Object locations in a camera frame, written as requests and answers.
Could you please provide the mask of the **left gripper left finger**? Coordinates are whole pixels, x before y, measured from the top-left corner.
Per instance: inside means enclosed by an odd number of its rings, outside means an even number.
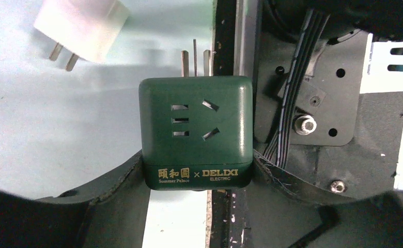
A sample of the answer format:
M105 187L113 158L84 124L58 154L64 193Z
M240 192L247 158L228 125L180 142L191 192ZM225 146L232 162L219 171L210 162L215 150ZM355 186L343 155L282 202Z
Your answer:
M140 152L57 197L0 191L0 247L141 247L149 198Z

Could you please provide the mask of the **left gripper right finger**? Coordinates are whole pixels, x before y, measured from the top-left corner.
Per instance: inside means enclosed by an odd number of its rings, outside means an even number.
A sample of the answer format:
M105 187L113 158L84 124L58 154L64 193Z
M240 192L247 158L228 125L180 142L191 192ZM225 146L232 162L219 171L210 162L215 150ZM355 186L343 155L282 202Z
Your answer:
M253 156L248 186L212 192L211 247L403 247L403 191L354 199Z

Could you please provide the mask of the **green cube plug adapter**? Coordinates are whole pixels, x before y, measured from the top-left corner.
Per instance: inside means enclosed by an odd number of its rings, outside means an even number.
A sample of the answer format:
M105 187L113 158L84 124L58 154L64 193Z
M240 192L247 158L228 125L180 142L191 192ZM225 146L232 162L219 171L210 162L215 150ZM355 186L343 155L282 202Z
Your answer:
M203 191L247 186L252 177L253 91L244 76L213 76L203 52L203 76L144 79L138 88L142 164L156 191Z

